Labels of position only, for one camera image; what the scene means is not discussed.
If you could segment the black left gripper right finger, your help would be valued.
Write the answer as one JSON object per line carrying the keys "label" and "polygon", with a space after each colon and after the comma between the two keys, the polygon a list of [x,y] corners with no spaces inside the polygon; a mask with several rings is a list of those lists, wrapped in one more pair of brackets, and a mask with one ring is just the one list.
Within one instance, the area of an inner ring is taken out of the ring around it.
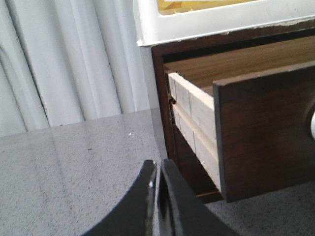
{"label": "black left gripper right finger", "polygon": [[197,198],[173,160],[160,167],[157,198],[161,236],[236,236]]}

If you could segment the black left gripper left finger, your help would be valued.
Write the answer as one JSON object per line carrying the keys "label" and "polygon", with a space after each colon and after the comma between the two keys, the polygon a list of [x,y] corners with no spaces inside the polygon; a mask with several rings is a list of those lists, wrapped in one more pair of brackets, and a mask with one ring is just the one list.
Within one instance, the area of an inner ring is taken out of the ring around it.
{"label": "black left gripper left finger", "polygon": [[155,211],[157,165],[144,161],[124,197],[86,236],[151,236]]}

